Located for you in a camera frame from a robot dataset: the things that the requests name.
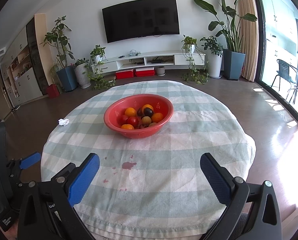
tissue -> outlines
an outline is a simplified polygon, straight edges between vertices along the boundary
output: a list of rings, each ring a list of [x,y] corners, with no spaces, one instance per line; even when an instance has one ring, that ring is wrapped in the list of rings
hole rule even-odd
[[[63,126],[66,126],[67,124],[69,124],[69,119],[59,119],[58,120],[59,122],[59,125],[63,125]]]

red plastic colander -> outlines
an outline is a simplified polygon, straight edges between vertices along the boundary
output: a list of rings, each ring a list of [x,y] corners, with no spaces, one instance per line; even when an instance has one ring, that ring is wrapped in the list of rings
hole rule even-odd
[[[156,125],[144,129],[126,130],[120,128],[121,124],[119,123],[119,120],[128,107],[132,107],[137,111],[140,107],[146,104],[153,106],[153,111],[155,113],[162,113],[164,119]],[[127,138],[140,139],[158,132],[161,127],[169,121],[172,115],[173,105],[168,99],[158,95],[139,94],[122,98],[113,103],[106,110],[104,121],[107,127],[111,130],[121,133]]]

tv stand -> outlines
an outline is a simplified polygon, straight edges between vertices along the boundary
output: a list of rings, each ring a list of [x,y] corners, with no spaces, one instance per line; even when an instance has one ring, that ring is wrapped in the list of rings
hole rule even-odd
[[[192,54],[196,65],[203,66],[205,64],[205,54],[196,53]],[[152,63],[152,60],[161,59],[161,63]],[[166,66],[166,68],[180,69],[188,68],[188,60],[183,55],[182,51],[155,51],[141,53],[138,56],[123,58],[114,57],[108,58],[103,61],[103,65],[100,66],[100,70],[103,73],[116,72],[120,70],[141,68],[141,67],[155,67],[155,66]]]

sliding glass door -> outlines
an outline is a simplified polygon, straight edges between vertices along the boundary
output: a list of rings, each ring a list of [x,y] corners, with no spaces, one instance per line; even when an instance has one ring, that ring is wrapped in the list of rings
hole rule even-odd
[[[298,9],[291,0],[256,0],[259,60],[255,81],[298,122]]]

wall-mounted tv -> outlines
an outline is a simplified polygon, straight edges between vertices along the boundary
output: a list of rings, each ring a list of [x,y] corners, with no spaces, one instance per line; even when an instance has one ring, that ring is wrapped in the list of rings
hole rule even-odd
[[[107,42],[179,34],[176,0],[135,0],[102,9]]]

